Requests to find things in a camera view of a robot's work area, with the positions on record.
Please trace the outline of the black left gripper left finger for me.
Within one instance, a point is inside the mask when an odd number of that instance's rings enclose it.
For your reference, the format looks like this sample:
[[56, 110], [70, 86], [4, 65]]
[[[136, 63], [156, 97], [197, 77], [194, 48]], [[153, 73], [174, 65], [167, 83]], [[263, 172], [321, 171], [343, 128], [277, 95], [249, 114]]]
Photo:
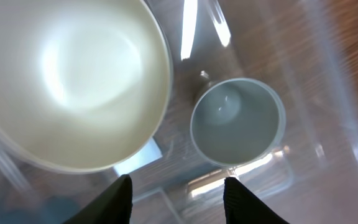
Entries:
[[132, 179], [122, 175], [64, 224], [130, 224], [132, 198]]

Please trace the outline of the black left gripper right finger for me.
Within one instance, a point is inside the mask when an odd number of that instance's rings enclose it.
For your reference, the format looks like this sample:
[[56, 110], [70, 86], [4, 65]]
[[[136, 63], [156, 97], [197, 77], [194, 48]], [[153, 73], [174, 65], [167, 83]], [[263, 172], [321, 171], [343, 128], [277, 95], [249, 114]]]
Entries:
[[227, 224], [288, 224], [234, 177], [224, 180]]

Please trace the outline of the cream bowl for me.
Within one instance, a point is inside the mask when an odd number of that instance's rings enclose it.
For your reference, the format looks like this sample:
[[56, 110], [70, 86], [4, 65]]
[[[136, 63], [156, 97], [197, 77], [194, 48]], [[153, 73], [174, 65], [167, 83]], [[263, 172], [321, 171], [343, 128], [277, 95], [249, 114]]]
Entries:
[[173, 64], [144, 1], [0, 1], [0, 144], [83, 174], [137, 153], [167, 111]]

